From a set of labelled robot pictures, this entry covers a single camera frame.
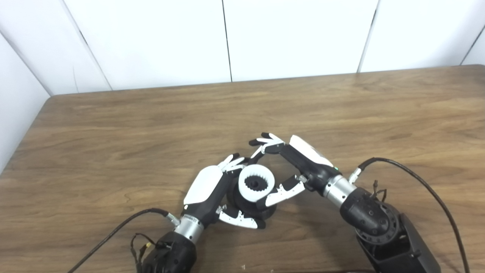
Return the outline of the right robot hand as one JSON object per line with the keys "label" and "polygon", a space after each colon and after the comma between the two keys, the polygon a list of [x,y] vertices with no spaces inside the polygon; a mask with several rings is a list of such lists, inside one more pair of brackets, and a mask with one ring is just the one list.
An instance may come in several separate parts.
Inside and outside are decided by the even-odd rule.
{"label": "right robot hand", "polygon": [[265,154],[279,154],[300,172],[258,200],[258,209],[266,209],[293,198],[304,190],[317,191],[323,195],[328,184],[342,178],[341,172],[328,159],[297,135],[292,135],[289,143],[286,143],[272,133],[263,132],[261,138],[250,140],[248,144],[258,146],[248,165],[256,164]]}

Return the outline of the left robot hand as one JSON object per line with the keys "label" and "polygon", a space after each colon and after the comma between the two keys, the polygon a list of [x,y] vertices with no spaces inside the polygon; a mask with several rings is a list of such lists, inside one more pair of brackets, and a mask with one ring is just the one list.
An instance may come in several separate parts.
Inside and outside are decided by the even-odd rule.
{"label": "left robot hand", "polygon": [[246,167],[249,159],[238,153],[222,162],[201,169],[183,200],[181,216],[194,218],[204,228],[217,221],[249,229],[265,229],[263,220],[255,219],[231,206],[222,206],[233,180]]}

